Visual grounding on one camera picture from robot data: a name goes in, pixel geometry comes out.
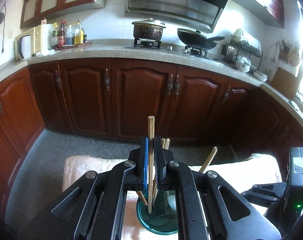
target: granite countertop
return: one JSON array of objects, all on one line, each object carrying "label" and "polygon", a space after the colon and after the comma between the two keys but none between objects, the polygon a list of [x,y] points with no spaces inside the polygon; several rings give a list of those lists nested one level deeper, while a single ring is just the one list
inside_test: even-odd
[{"label": "granite countertop", "polygon": [[53,55],[32,57],[24,61],[10,61],[0,66],[0,82],[27,65],[55,60],[91,57],[114,57],[162,61],[212,71],[260,87],[273,98],[275,98],[282,106],[284,106],[303,127],[303,113],[301,111],[296,111],[288,103],[288,98],[286,98],[279,91],[267,83],[261,82],[247,73],[234,70],[228,65],[220,63],[218,61],[193,56],[185,56],[176,51],[168,52],[166,50],[132,48],[130,46],[125,46],[126,44],[130,43],[128,40],[121,40],[121,43],[122,44],[119,44],[119,40],[116,40],[114,42],[110,42],[108,40],[96,41],[88,46],[61,50]]}]

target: floor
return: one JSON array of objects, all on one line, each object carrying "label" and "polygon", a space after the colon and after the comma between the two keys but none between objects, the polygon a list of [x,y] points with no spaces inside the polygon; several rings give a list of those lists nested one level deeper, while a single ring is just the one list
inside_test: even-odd
[{"label": "floor", "polygon": [[[61,134],[45,130],[28,153],[13,184],[5,216],[6,224],[17,233],[30,219],[61,193],[65,159],[90,155],[105,159],[126,159],[139,145]],[[176,160],[187,165],[202,165],[213,146],[171,146]],[[212,164],[234,162],[228,146],[218,146]]]}]

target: wooden cutting board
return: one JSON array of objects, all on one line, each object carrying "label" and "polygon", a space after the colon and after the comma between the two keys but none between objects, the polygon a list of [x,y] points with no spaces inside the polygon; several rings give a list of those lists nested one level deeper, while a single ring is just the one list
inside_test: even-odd
[{"label": "wooden cutting board", "polygon": [[300,78],[295,77],[281,67],[278,67],[276,74],[271,82],[271,86],[281,92],[288,99],[293,100],[299,87],[300,81]]}]

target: black wok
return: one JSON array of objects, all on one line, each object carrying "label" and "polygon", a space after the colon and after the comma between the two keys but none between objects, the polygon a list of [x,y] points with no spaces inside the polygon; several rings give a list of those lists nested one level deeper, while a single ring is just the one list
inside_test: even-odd
[{"label": "black wok", "polygon": [[204,51],[213,49],[217,43],[215,41],[221,41],[225,37],[217,36],[213,38],[206,38],[200,31],[192,31],[187,29],[177,29],[177,35],[179,39],[189,47],[193,49],[201,49]]}]

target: cooking pot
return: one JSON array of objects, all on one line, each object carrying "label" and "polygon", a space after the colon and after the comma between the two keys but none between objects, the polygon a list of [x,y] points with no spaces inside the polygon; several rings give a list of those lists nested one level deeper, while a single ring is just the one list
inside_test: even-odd
[{"label": "cooking pot", "polygon": [[188,47],[204,51],[213,49],[217,45],[215,41],[221,41],[225,39],[223,36],[206,38],[201,34],[200,31],[192,31],[187,29],[177,29],[177,35],[179,39]]},{"label": "cooking pot", "polygon": [[147,20],[132,22],[133,36],[137,39],[146,39],[160,41],[163,35],[163,29],[166,28],[165,23],[153,18]]}]

